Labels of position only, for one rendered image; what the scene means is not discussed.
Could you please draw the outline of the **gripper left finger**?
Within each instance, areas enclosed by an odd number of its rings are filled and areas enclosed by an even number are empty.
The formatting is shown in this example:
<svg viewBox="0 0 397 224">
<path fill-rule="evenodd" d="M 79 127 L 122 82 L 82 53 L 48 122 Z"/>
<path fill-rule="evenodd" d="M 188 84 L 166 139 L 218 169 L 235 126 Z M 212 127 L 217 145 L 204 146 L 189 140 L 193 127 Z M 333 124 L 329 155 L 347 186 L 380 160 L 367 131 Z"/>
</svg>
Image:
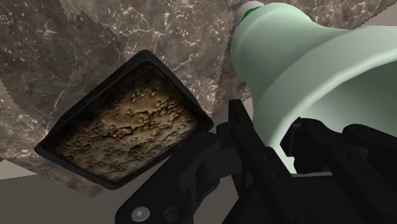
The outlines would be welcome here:
<svg viewBox="0 0 397 224">
<path fill-rule="evenodd" d="M 239 199 L 225 224 L 323 224 L 277 153 L 265 146 L 240 100 L 215 134 L 185 141 L 117 210 L 115 224 L 194 224 L 221 178 L 236 175 Z"/>
</svg>

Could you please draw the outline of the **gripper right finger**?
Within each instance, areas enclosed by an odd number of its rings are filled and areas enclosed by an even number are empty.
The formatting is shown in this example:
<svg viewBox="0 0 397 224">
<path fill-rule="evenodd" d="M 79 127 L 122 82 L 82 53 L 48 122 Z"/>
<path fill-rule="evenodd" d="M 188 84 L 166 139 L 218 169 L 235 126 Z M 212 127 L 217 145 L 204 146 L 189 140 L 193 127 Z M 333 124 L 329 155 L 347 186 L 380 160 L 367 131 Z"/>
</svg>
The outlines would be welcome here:
<svg viewBox="0 0 397 224">
<path fill-rule="evenodd" d="M 300 174 L 328 169 L 361 216 L 353 224 L 397 224 L 397 137 L 361 124 L 342 132 L 297 118 L 281 141 Z"/>
</svg>

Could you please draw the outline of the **pale green cup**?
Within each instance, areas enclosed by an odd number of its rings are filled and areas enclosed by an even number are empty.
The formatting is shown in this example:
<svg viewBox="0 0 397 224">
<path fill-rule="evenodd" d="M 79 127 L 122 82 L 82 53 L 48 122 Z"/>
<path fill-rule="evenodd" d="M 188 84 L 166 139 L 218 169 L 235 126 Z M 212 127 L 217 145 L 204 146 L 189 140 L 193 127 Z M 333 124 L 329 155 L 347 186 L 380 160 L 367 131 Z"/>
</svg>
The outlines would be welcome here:
<svg viewBox="0 0 397 224">
<path fill-rule="evenodd" d="M 251 92 L 254 128 L 288 171 L 281 141 L 299 117 L 397 137 L 397 26 L 336 29 L 290 4 L 258 1 L 244 3 L 234 22 L 230 58 Z"/>
</svg>

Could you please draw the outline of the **black baking tray with crust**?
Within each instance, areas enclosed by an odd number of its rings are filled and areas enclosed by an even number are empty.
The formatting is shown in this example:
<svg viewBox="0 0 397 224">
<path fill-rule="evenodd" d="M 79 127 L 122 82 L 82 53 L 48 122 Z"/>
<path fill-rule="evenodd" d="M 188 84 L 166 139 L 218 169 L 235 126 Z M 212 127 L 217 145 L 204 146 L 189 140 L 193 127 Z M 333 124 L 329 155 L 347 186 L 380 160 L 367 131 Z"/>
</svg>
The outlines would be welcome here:
<svg viewBox="0 0 397 224">
<path fill-rule="evenodd" d="M 212 126 L 182 81 L 141 50 L 68 109 L 34 150 L 116 190 Z"/>
</svg>

